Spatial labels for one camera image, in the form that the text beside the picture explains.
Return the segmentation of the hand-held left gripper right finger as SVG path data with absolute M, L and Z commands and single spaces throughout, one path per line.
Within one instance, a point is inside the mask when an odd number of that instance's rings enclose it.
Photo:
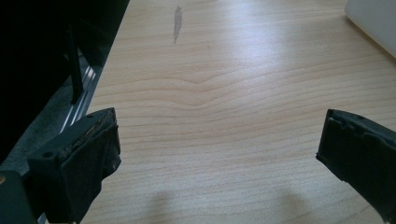
M 360 115 L 330 109 L 317 160 L 396 224 L 396 132 Z

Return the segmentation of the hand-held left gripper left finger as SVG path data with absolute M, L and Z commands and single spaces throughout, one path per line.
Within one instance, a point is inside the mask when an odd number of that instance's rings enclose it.
M 100 193 L 102 181 L 120 166 L 115 109 L 93 112 L 27 158 L 44 189 L 44 213 L 51 223 L 79 223 Z

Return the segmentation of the black stand leg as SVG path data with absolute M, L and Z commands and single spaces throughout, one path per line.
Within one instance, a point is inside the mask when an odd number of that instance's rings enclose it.
M 67 25 L 66 29 L 67 55 L 70 66 L 73 96 L 71 104 L 74 105 L 80 95 L 83 93 L 83 84 L 81 78 L 80 62 L 78 56 L 78 46 L 74 38 L 73 27 L 71 24 Z

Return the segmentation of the white container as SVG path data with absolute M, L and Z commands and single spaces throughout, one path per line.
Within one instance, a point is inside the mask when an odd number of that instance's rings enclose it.
M 347 17 L 396 58 L 396 0 L 347 0 Z

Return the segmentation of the silver metal rail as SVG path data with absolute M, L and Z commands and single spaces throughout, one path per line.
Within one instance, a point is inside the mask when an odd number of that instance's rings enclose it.
M 102 71 L 100 66 L 88 66 L 85 69 L 82 74 L 82 94 L 70 105 L 61 132 L 86 115 Z

